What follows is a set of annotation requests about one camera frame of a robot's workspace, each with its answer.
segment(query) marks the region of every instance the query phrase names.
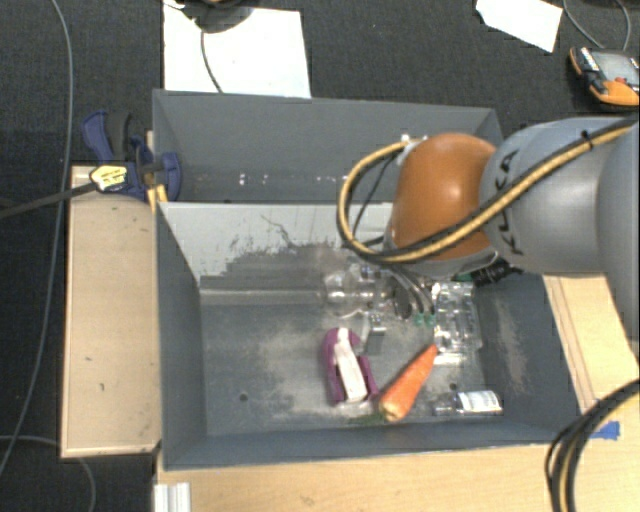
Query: yellow striped cable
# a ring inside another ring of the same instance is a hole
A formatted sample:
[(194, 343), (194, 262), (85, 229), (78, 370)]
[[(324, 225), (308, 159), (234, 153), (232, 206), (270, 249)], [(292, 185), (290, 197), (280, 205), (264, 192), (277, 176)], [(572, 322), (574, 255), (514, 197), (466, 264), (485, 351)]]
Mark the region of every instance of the yellow striped cable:
[[(400, 254), (396, 256), (380, 256), (380, 261), (383, 263), (412, 263), (419, 259), (426, 258), (434, 253), (440, 252), (448, 247), (455, 245), (460, 242), (462, 239), (478, 230), (481, 226), (489, 222), (493, 217), (499, 214), (502, 210), (510, 206), (516, 199), (518, 199), (521, 195), (523, 195), (527, 190), (529, 190), (533, 185), (535, 185), (542, 178), (555, 171), (557, 168), (565, 165), (566, 163), (578, 158), (590, 151), (593, 146), (598, 146), (601, 144), (606, 144), (607, 142), (611, 142), (612, 140), (617, 139), (624, 133), (629, 130), (629, 127), (618, 128), (616, 130), (612, 130), (610, 132), (603, 133), (599, 136), (596, 136), (592, 139), (585, 140), (584, 143), (575, 146), (574, 148), (552, 158), (548, 162), (540, 165), (537, 169), (531, 172), (525, 179), (523, 179), (520, 183), (515, 185), (512, 189), (510, 189), (504, 196), (500, 197), (497, 201), (491, 204), (486, 210), (482, 211), (477, 217), (471, 219), (466, 224), (460, 226), (454, 232), (450, 233), (442, 240), (429, 244), (420, 249), (416, 249), (415, 251), (408, 252), (406, 254)], [(402, 141), (397, 142), (395, 144), (390, 144), (370, 155), (364, 157), (360, 162), (358, 162), (353, 169), (347, 175), (345, 182), (340, 190), (340, 194), (338, 197), (338, 222), (340, 227), (344, 233), (346, 240), (358, 251), (375, 255), (377, 251), (371, 249), (370, 247), (364, 245), (363, 243), (356, 240), (353, 236), (353, 232), (349, 227), (349, 222), (347, 219), (346, 213), (346, 204), (349, 194), (351, 192), (351, 187), (356, 179), (360, 176), (362, 171), (375, 161), (380, 158), (384, 158), (385, 156), (393, 153), (394, 151), (398, 151), (413, 141)]]
[[(604, 418), (602, 418), (598, 423), (598, 425), (596, 426), (596, 428), (593, 429), (593, 432), (597, 432), (598, 430), (600, 430), (600, 428), (602, 428), (603, 425), (607, 424), (610, 421), (613, 421), (615, 418), (621, 418), (624, 415), (625, 408), (629, 408), (631, 406), (636, 408), (638, 407), (637, 394), (634, 394), (631, 397), (629, 397), (618, 409), (610, 412)], [(566, 495), (565, 489), (566, 489), (566, 483), (567, 483), (567, 478), (569, 474), (569, 463), (571, 461), (571, 458), (575, 455), (575, 446), (576, 446), (577, 440), (578, 440), (578, 436), (575, 436), (571, 440), (569, 451), (567, 452), (566, 457), (562, 461), (562, 470), (560, 473), (560, 482), (562, 483), (559, 486), (560, 508), (562, 509), (562, 512), (569, 511), (569, 508), (567, 507), (567, 495)]]

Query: yellow label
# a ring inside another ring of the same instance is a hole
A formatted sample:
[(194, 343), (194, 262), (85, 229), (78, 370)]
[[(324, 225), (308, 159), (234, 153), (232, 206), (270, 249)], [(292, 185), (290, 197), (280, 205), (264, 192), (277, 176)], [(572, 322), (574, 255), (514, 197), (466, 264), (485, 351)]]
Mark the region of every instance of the yellow label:
[(121, 165), (101, 165), (89, 175), (102, 192), (114, 192), (127, 183), (127, 168)]

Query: white paper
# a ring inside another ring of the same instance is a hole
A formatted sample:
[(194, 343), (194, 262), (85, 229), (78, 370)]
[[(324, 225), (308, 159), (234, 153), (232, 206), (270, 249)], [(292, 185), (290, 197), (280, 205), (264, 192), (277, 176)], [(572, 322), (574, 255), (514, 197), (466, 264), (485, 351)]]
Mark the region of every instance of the white paper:
[(553, 53), (560, 7), (542, 0), (478, 0), (476, 10), (490, 27)]
[(502, 407), (493, 391), (467, 391), (458, 393), (458, 398), (465, 412), (473, 413), (500, 413)]
[[(200, 28), (164, 7), (164, 87), (216, 92), (200, 51)], [(224, 92), (311, 97), (300, 13), (254, 9), (239, 25), (205, 35), (209, 66)]]

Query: purple object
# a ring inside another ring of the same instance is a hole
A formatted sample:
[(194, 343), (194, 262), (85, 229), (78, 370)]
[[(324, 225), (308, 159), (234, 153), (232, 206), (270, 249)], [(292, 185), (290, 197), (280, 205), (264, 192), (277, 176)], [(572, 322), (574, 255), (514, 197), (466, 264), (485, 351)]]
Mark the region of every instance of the purple object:
[(82, 121), (82, 138), (85, 145), (92, 149), (100, 164), (112, 162), (115, 159), (106, 128), (107, 113), (98, 110)]
[[(324, 341), (322, 343), (322, 356), (325, 363), (325, 369), (327, 371), (329, 391), (331, 393), (331, 399), (336, 404), (345, 400), (345, 392), (342, 385), (342, 379), (340, 378), (340, 371), (338, 370), (338, 366), (336, 365), (334, 357), (334, 349), (336, 343), (338, 343), (339, 330), (339, 327), (330, 329), (325, 335)], [(349, 330), (349, 343), (352, 347), (356, 347), (360, 344), (360, 338), (351, 330)], [(367, 386), (367, 398), (370, 399), (376, 396), (379, 390), (373, 378), (373, 373), (371, 372), (369, 359), (367, 358), (367, 356), (356, 356), (356, 359), (358, 360), (358, 365), (360, 366), (362, 376), (364, 377), (364, 381)]]

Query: orange device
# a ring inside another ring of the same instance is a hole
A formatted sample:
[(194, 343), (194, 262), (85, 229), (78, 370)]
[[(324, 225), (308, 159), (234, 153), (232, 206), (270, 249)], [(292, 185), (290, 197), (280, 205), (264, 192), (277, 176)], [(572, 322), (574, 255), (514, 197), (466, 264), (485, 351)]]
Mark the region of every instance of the orange device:
[(587, 90), (605, 108), (638, 108), (638, 62), (627, 53), (571, 48), (569, 60)]
[[(406, 247), (452, 226), (478, 208), (480, 179), (495, 147), (462, 133), (435, 135), (407, 156), (389, 224), (397, 247)], [(466, 257), (489, 247), (482, 231), (435, 260)]]

